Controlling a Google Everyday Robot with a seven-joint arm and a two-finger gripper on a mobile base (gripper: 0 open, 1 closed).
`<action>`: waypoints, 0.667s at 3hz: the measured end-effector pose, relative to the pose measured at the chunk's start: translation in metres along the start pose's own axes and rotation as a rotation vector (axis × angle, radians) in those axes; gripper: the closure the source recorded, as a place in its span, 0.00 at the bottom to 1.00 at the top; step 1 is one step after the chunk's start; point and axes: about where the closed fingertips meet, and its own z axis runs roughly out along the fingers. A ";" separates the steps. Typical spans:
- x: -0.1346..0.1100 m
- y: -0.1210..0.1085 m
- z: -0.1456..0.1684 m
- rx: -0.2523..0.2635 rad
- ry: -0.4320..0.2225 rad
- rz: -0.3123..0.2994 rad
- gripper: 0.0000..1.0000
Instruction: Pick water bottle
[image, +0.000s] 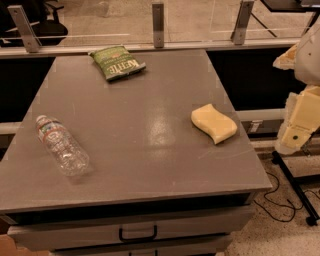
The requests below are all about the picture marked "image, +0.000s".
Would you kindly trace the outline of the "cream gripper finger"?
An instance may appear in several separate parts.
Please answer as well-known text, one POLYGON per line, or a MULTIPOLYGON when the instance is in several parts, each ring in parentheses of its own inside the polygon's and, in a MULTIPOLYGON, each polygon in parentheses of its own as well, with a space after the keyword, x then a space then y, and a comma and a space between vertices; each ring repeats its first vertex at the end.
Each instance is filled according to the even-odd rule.
POLYGON ((296 52, 297 45, 293 45, 285 53, 281 54, 275 59, 273 66, 282 70, 293 69, 295 66, 296 52))
POLYGON ((299 151, 319 127, 320 87, 308 85, 299 94, 290 93, 275 150, 284 155, 299 151))

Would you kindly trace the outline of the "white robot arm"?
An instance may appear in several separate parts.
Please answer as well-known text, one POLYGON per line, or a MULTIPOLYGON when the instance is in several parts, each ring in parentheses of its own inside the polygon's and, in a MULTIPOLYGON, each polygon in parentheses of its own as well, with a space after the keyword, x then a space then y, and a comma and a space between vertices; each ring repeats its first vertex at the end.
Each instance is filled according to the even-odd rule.
POLYGON ((306 85, 299 94, 289 93, 275 143, 278 153, 290 155, 320 128, 320 25, 313 25, 297 44, 276 58, 273 66, 292 69, 295 78, 306 85))

